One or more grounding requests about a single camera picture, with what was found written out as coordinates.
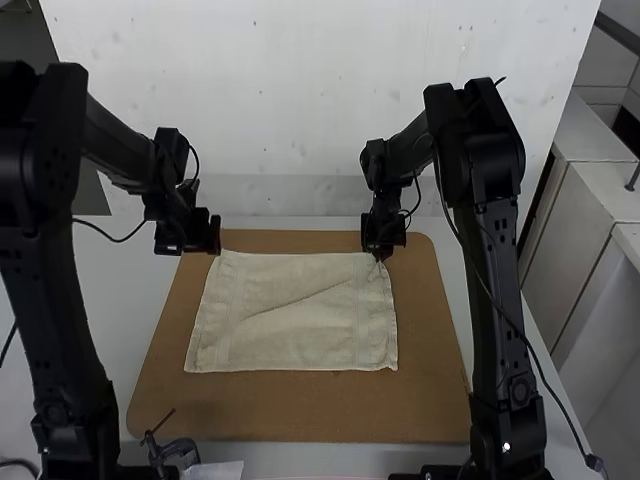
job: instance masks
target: beige towel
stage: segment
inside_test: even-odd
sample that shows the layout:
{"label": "beige towel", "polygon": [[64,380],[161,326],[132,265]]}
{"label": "beige towel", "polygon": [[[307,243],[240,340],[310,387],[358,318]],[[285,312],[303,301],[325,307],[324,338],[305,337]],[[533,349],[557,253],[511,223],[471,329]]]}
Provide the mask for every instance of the beige towel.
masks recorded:
{"label": "beige towel", "polygon": [[186,372],[398,368],[391,281],[366,253],[223,250],[209,270]]}

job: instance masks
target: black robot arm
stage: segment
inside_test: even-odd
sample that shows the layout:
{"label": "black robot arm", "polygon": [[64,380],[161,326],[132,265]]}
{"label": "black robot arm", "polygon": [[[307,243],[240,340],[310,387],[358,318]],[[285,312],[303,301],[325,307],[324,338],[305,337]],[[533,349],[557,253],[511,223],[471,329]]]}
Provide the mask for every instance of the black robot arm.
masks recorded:
{"label": "black robot arm", "polygon": [[118,407],[78,282],[71,203],[81,158],[142,197],[156,253],[217,253],[220,218],[195,207],[178,130],[134,132],[87,94],[87,79],[74,64],[41,76],[0,64],[0,269],[31,370],[42,478],[146,479],[150,467],[117,465]]}
{"label": "black robot arm", "polygon": [[[361,156],[375,194],[372,210],[363,215],[363,249],[383,260],[394,246],[404,245],[400,189],[417,181],[414,171],[433,162],[441,198],[453,209],[456,235],[465,247],[473,328],[469,403],[475,468],[462,478],[546,478],[542,398],[520,339],[516,220],[525,166],[522,140],[489,78],[472,80],[462,90],[429,86],[424,102],[425,111],[407,129],[387,142],[368,142]],[[399,138],[403,148],[390,148]],[[379,211],[387,216],[381,218]],[[460,467],[428,470],[437,480],[434,472],[455,478]]]}

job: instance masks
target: cable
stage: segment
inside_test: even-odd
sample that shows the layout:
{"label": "cable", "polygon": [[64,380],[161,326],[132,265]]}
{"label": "cable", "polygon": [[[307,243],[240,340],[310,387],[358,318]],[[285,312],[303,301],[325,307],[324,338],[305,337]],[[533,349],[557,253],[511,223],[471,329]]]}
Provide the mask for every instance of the cable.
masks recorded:
{"label": "cable", "polygon": [[502,306],[500,304],[498,304],[496,299],[493,297],[493,295],[489,291],[489,288],[487,287],[486,283],[484,282],[482,276],[480,275],[480,272],[478,271],[478,268],[477,268],[475,262],[473,261],[473,257],[471,256],[469,248],[467,247],[467,245],[462,240],[462,237],[460,237],[460,233],[456,229],[455,225],[453,224],[453,221],[451,220],[451,216],[449,215],[449,210],[447,209],[446,203],[444,201],[444,196],[442,194],[442,189],[440,188],[440,186],[441,186],[440,180],[441,179],[440,179],[440,169],[438,167],[438,162],[434,162],[434,168],[435,168],[435,173],[436,173],[436,187],[438,188],[438,192],[440,194],[440,202],[442,203],[442,209],[444,211],[444,216],[445,216],[445,218],[447,220],[447,223],[449,224],[449,228],[453,232],[454,237],[456,238],[456,240],[460,244],[460,248],[462,248],[462,251],[463,251],[464,255],[469,260],[469,263],[471,264],[471,266],[473,268],[473,271],[475,273],[476,278],[478,279],[478,282],[480,283],[480,286],[485,291],[485,293],[487,295],[487,298],[489,298],[489,300],[493,304],[493,307],[500,313],[502,318],[504,318],[504,320],[509,324],[509,326],[511,328],[513,328],[513,330],[515,330],[516,334],[519,336],[520,340],[522,341],[522,343],[524,343],[525,347],[527,348],[527,350],[531,354],[531,357],[533,358],[533,361],[534,361],[534,363],[536,365],[536,368],[538,369],[538,374],[540,376],[540,381],[542,382],[542,384],[545,386],[545,388],[549,392],[549,395],[551,395],[553,400],[556,402],[556,405],[558,405],[558,408],[560,408],[560,411],[562,412],[567,424],[569,425],[569,428],[571,429],[571,433],[573,434],[573,438],[575,439],[576,444],[578,445],[578,449],[580,450],[580,454],[582,455],[582,458],[584,459],[585,464],[591,470],[594,470],[595,472],[600,473],[605,480],[608,480],[607,470],[606,470],[606,468],[604,466],[604,461],[600,457],[598,457],[597,455],[587,454],[585,452],[584,445],[582,444],[582,440],[580,439],[580,436],[578,435],[578,432],[577,432],[577,430],[576,430],[576,428],[575,428],[575,426],[573,424],[573,421],[569,417],[569,413],[567,412],[567,409],[565,408],[564,404],[562,403],[562,401],[560,400],[560,398],[556,394],[555,390],[553,390],[551,385],[549,385],[549,382],[547,382],[547,379],[545,377],[544,371],[542,370],[542,365],[540,365],[540,360],[538,359],[538,355],[536,354],[536,351],[534,350],[533,346],[529,342],[529,339],[524,334],[524,331],[522,331],[520,328],[518,328],[516,326],[516,324],[511,320],[511,317],[507,314],[507,312],[504,311]]}
{"label": "cable", "polygon": [[74,223],[79,223],[80,225],[84,225],[85,227],[89,227],[92,230],[95,230],[96,232],[98,232],[100,235],[102,235],[103,237],[105,237],[107,240],[109,240],[110,242],[113,243],[124,243],[127,240],[129,240],[131,237],[133,237],[136,233],[138,233],[140,231],[140,229],[144,226],[145,223],[147,223],[146,220],[142,220],[142,222],[140,222],[140,224],[134,228],[129,234],[125,235],[122,238],[113,238],[111,235],[109,235],[107,232],[105,232],[104,230],[102,230],[100,227],[98,227],[97,225],[94,225],[91,222],[87,222],[86,220],[81,220],[79,218],[74,218],[73,219]]}
{"label": "cable", "polygon": [[4,364],[4,359],[9,352],[9,346],[11,346],[11,342],[13,341],[13,337],[16,334],[16,330],[18,330],[18,324],[14,321],[13,325],[11,326],[11,330],[9,330],[9,336],[4,342],[4,347],[2,347],[2,353],[0,353],[0,368],[2,368],[2,365]]}
{"label": "cable", "polygon": [[413,169],[413,181],[416,184],[416,191],[418,192],[418,201],[416,202],[416,204],[413,206],[413,208],[407,214],[407,216],[409,216],[409,217],[415,213],[415,211],[420,206],[420,203],[422,202],[422,191],[420,190],[420,184],[418,183],[418,174],[416,173],[416,169],[415,168]]}
{"label": "cable", "polygon": [[5,468],[5,467],[22,467],[26,470],[29,470],[29,473],[33,478],[35,478],[36,480],[38,479],[38,469],[29,460],[24,460],[22,458],[0,460],[0,468]]}
{"label": "cable", "polygon": [[191,150],[191,153],[193,153],[193,158],[196,159],[196,173],[193,176],[193,180],[191,180],[191,186],[193,186],[198,179],[198,175],[200,175],[200,159],[198,158],[198,153],[196,152],[196,149],[193,148],[193,145],[189,144],[189,150]]}
{"label": "cable", "polygon": [[464,472],[469,465],[471,465],[472,456],[469,454],[464,463],[460,466],[460,470],[458,470],[458,475],[456,475],[456,480],[460,480],[462,478],[462,472]]}

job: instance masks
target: metal rod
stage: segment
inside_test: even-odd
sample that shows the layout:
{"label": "metal rod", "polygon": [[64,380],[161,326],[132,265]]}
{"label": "metal rod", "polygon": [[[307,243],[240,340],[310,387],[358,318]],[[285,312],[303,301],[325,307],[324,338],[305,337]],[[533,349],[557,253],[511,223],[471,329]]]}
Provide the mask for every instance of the metal rod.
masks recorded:
{"label": "metal rod", "polygon": [[[169,420],[171,418],[171,416],[176,413],[176,409],[172,408],[169,413],[167,413],[164,418],[162,420],[160,420],[160,422],[158,422],[158,425],[156,425],[155,427],[153,427],[153,430],[151,430],[151,435],[153,436],[158,430],[160,430],[160,427],[162,427],[162,425],[164,425],[167,420]],[[145,438],[143,438],[142,440],[140,440],[140,446],[144,446],[144,442],[146,441],[146,435]]]}
{"label": "metal rod", "polygon": [[594,26],[613,38],[623,47],[640,56],[640,37],[631,30],[623,27],[611,17],[598,12]]}
{"label": "metal rod", "polygon": [[640,176],[640,162],[638,162],[638,166],[633,171],[633,175],[631,175],[631,178],[629,179],[629,183],[627,183],[624,186],[624,188],[626,188],[630,192],[635,191],[635,189],[636,189],[635,188],[636,187],[636,180],[638,180],[638,176]]}

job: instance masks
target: cork board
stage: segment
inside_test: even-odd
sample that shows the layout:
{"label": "cork board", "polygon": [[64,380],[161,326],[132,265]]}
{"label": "cork board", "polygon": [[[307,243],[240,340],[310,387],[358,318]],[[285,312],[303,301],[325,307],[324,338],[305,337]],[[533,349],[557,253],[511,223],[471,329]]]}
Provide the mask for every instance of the cork board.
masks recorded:
{"label": "cork board", "polygon": [[[250,253],[360,251],[354,231],[223,230]],[[410,233],[385,262],[398,322],[398,371],[185,373],[212,256],[180,260],[127,412],[142,437],[295,442],[467,443],[467,382],[433,244]]]}

